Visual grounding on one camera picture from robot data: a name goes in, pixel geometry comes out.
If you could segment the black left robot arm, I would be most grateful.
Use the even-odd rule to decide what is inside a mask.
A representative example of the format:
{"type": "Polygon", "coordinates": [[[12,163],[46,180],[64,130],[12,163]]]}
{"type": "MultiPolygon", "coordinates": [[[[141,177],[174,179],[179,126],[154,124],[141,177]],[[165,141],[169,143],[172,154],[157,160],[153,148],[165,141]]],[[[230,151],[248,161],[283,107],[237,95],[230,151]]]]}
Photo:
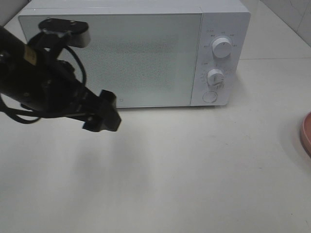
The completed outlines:
{"type": "Polygon", "coordinates": [[[86,70],[74,51],[90,43],[89,25],[48,18],[38,27],[28,43],[0,30],[0,93],[20,104],[15,109],[2,101],[1,112],[22,124],[67,117],[91,132],[117,131],[116,95],[107,90],[95,95],[87,88],[86,70]]]}

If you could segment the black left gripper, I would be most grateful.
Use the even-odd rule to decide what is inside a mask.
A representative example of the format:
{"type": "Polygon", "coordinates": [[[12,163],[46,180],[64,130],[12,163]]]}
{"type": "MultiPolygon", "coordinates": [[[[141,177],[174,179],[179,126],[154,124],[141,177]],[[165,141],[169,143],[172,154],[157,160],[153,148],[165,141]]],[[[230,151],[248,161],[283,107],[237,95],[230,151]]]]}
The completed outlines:
{"type": "Polygon", "coordinates": [[[102,90],[95,95],[86,87],[86,70],[70,48],[85,48],[90,43],[87,22],[47,18],[38,25],[42,31],[28,46],[37,54],[33,90],[25,92],[21,106],[38,112],[42,118],[68,117],[84,122],[91,132],[118,130],[121,117],[116,95],[102,90]]]}

